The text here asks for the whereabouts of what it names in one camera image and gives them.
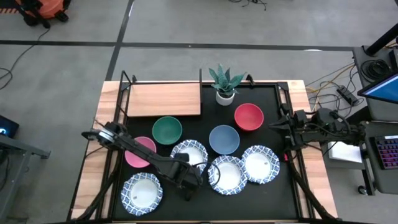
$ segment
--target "green bowl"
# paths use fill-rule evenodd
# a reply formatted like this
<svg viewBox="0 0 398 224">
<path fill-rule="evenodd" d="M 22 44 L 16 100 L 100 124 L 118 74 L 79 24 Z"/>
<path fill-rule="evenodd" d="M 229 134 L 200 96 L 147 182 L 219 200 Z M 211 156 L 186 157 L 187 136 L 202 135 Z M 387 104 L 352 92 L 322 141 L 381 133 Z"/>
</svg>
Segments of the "green bowl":
<svg viewBox="0 0 398 224">
<path fill-rule="evenodd" d="M 154 139 L 163 145 L 176 143 L 180 139 L 181 134 L 181 123 L 171 116 L 159 118 L 152 127 Z"/>
</svg>

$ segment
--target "purple keyboard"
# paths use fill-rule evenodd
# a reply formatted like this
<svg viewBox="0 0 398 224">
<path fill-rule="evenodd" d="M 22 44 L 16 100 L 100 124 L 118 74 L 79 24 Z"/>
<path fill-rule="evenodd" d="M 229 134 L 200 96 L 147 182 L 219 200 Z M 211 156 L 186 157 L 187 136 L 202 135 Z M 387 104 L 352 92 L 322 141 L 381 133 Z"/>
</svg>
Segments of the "purple keyboard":
<svg viewBox="0 0 398 224">
<path fill-rule="evenodd" d="M 375 139 L 382 169 L 398 169 L 398 138 Z"/>
</svg>

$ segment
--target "concrete floor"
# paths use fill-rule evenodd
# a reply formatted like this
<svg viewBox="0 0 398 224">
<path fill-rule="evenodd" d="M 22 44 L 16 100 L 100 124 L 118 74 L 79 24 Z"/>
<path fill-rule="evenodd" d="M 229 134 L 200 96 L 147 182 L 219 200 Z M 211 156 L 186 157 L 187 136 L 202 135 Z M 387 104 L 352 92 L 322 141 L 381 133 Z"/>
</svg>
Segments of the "concrete floor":
<svg viewBox="0 0 398 224">
<path fill-rule="evenodd" d="M 115 42 L 128 1 L 72 1 L 70 21 L 53 21 L 42 40 Z M 370 44 L 398 21 L 393 0 L 266 2 L 264 12 L 262 5 L 241 7 L 244 1 L 135 0 L 122 40 L 352 47 Z M 44 31 L 25 26 L 18 14 L 0 14 L 0 27 L 0 40 L 35 40 Z M 0 44 L 0 67 L 10 68 L 26 48 Z M 26 212 L 28 223 L 67 217 L 86 147 L 80 133 L 91 127 L 113 51 L 114 47 L 36 46 L 15 67 L 11 84 L 0 90 L 0 114 L 21 125 L 18 139 L 52 151 L 47 161 L 32 160 L 19 189 L 14 211 Z M 122 47 L 111 79 L 117 80 L 125 70 L 140 80 L 194 80 L 199 68 L 222 63 L 233 73 L 249 72 L 259 80 L 310 83 L 351 62 L 351 52 Z M 347 74 L 336 82 L 346 85 Z M 358 76 L 353 81 L 360 88 Z M 319 82 L 310 85 L 318 86 Z M 328 169 L 328 176 L 340 218 L 396 223 L 398 196 L 358 195 L 356 187 L 363 180 L 356 170 Z"/>
</svg>

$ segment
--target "white pot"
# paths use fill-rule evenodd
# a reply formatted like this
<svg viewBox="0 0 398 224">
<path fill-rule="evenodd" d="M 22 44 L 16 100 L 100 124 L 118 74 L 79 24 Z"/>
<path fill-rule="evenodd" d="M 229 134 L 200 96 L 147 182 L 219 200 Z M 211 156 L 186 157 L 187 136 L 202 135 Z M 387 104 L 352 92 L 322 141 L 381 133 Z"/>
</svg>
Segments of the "white pot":
<svg viewBox="0 0 398 224">
<path fill-rule="evenodd" d="M 220 96 L 220 94 L 218 93 L 218 91 L 216 91 L 216 101 L 217 103 L 219 103 L 220 105 L 223 106 L 228 106 L 232 103 L 232 101 L 234 101 L 234 97 L 235 97 L 235 93 L 232 94 L 231 97 L 229 98 L 224 98 L 222 96 Z"/>
</svg>

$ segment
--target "red bowl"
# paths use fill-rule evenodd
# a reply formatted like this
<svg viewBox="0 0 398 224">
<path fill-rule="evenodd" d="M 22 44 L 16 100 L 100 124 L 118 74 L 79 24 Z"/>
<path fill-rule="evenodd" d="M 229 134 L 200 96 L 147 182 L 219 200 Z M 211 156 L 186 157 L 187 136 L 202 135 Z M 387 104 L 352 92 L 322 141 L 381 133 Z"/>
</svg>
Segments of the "red bowl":
<svg viewBox="0 0 398 224">
<path fill-rule="evenodd" d="M 244 103 L 235 110 L 235 122 L 241 129 L 253 131 L 260 128 L 264 122 L 264 115 L 258 106 Z"/>
</svg>

